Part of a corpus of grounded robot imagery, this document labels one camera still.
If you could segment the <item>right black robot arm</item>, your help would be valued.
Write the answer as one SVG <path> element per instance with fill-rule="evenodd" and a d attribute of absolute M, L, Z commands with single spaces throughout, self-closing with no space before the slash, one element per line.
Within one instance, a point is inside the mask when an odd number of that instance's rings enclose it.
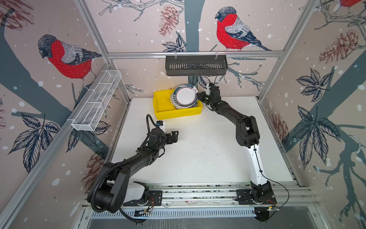
<path fill-rule="evenodd" d="M 251 175 L 251 198 L 254 203 L 269 202 L 276 204 L 270 179 L 263 171 L 261 157 L 259 155 L 260 134 L 254 116 L 244 115 L 233 109 L 220 95 L 220 89 L 213 83 L 209 84 L 206 92 L 197 94 L 197 99 L 213 112 L 227 118 L 235 125 L 235 139 L 237 143 L 245 147 L 248 165 Z"/>

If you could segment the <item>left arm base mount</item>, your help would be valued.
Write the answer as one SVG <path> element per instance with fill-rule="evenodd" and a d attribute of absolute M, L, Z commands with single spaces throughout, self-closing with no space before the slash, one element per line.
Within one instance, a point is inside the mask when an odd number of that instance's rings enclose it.
<path fill-rule="evenodd" d="M 163 192 L 161 190 L 144 193 L 138 200 L 132 200 L 123 204 L 124 207 L 152 207 L 161 206 Z"/>

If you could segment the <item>green rim plate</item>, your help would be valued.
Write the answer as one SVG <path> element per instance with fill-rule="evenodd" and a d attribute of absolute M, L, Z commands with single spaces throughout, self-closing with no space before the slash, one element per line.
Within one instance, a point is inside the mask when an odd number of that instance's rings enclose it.
<path fill-rule="evenodd" d="M 183 84 L 176 87 L 170 96 L 171 103 L 176 109 L 187 109 L 197 106 L 198 90 L 194 85 Z"/>

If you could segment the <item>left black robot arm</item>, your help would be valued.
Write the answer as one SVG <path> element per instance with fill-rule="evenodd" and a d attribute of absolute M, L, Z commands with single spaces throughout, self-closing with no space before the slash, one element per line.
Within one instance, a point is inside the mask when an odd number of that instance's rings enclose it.
<path fill-rule="evenodd" d="M 160 150 L 178 142 L 178 131 L 164 132 L 156 127 L 148 134 L 136 154 L 117 163 L 105 163 L 87 197 L 93 211 L 115 213 L 128 202 L 145 204 L 149 201 L 149 186 L 143 182 L 130 183 L 131 176 L 161 157 Z"/>

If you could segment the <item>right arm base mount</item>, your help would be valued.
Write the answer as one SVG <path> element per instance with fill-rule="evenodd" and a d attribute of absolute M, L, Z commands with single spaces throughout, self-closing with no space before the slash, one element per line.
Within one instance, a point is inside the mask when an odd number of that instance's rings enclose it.
<path fill-rule="evenodd" d="M 239 205 L 276 205 L 277 201 L 274 196 L 266 197 L 264 200 L 254 201 L 250 189 L 237 189 L 236 199 Z"/>

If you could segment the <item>plain cream plate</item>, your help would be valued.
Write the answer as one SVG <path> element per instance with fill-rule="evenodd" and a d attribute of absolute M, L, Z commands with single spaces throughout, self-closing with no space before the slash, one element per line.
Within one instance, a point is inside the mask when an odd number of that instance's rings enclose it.
<path fill-rule="evenodd" d="M 197 106 L 197 97 L 195 93 L 173 92 L 170 101 L 176 109 L 187 109 Z"/>

